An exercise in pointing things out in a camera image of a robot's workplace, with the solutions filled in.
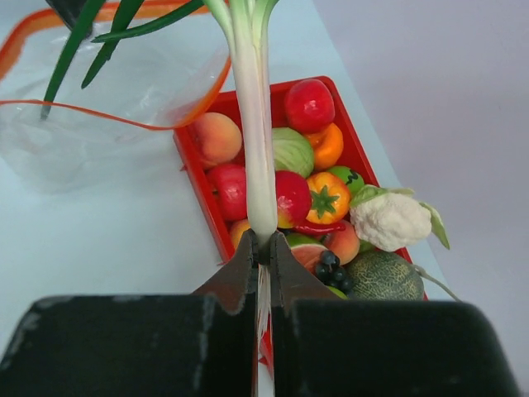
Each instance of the orange bag edge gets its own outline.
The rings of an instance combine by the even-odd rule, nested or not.
[[[175,8],[185,4],[184,0],[151,0],[145,2],[140,11],[136,14],[135,18],[150,18],[160,17],[167,12],[173,11]],[[116,13],[119,2],[106,3],[101,11],[99,12],[96,22],[108,22],[111,21]],[[200,7],[193,14],[205,14],[209,13],[206,6]],[[0,48],[0,81],[7,75],[12,69],[15,63],[18,61],[22,53],[22,48],[25,45],[29,36],[45,29],[50,29],[57,26],[63,26],[64,23],[55,14],[55,11],[51,8],[40,10],[29,14],[27,17],[22,19],[11,31],[7,39],[4,41],[2,48]],[[227,76],[231,68],[231,58],[228,56],[226,63],[224,64],[221,73],[219,74],[215,84],[209,89],[206,95],[194,106],[194,108],[186,115],[186,117],[178,124],[173,126],[151,126],[149,124],[143,124],[140,122],[133,122],[121,117],[116,117],[111,114],[104,112],[94,111],[92,109],[81,108],[67,103],[49,103],[40,101],[37,99],[28,100],[0,100],[0,106],[8,104],[35,104],[35,105],[50,105],[60,108],[68,108],[78,112],[84,112],[91,114],[95,117],[102,117],[117,122],[124,122],[136,127],[145,128],[149,131],[166,131],[174,130],[188,125],[197,117],[202,115],[211,106],[217,95],[220,93],[222,86],[226,82]]]

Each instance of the cauliflower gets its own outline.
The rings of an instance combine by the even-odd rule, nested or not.
[[[381,189],[366,185],[351,204],[350,221],[361,240],[383,251],[418,243],[433,231],[449,248],[439,213],[412,198],[410,189]]]

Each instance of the red basket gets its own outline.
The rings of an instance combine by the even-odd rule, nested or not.
[[[369,164],[364,149],[360,144],[360,139],[356,135],[355,128],[346,107],[341,101],[340,94],[331,79],[320,76],[314,79],[322,81],[331,91],[332,97],[336,107],[336,116],[334,123],[341,129],[344,137],[344,150],[341,158],[338,160],[338,165],[345,165],[352,170],[358,172],[364,178],[366,184],[379,186],[379,183],[374,176],[373,169]],[[280,84],[272,84],[271,92],[271,107],[272,107],[272,126],[273,127],[287,127],[287,119],[284,114],[284,96],[294,84],[300,80],[288,81]],[[221,93],[208,109],[209,112],[219,112],[227,115],[239,127],[241,127],[241,115],[239,114],[239,106],[235,91],[229,93]],[[206,180],[206,175],[200,163],[197,149],[195,148],[187,127],[182,127],[175,130],[174,143],[176,144],[180,156],[182,157],[185,168],[187,169],[189,179],[193,185],[195,194],[197,195],[200,206],[204,212],[207,224],[215,238],[218,250],[221,253],[223,261],[229,261],[235,253],[235,248],[231,243],[229,229],[230,223],[225,222],[222,218],[221,212],[213,197],[210,185]],[[244,164],[244,153],[236,157],[233,162]],[[406,249],[398,250],[397,253],[407,261],[411,258]],[[271,363],[273,349],[270,332],[264,336],[264,340],[260,347],[263,354],[264,361],[268,365],[269,372],[273,376],[273,368]]]

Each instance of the bunch of grapes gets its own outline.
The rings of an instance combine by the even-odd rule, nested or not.
[[[340,258],[332,251],[320,255],[320,263],[315,268],[316,277],[325,285],[334,287],[348,295],[353,290],[353,279],[347,270],[340,267]]]

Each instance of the peach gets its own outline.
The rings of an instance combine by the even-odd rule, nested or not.
[[[203,168],[233,160],[242,147],[241,129],[226,115],[206,112],[189,125]]]
[[[341,223],[346,225],[346,229],[333,232],[325,236],[323,245],[340,258],[340,263],[345,265],[351,262],[360,250],[360,239],[356,235],[355,227],[345,220]]]
[[[242,219],[241,221],[234,222],[230,227],[230,238],[233,247],[237,249],[239,242],[242,238],[242,233],[250,229],[250,221],[248,219]]]

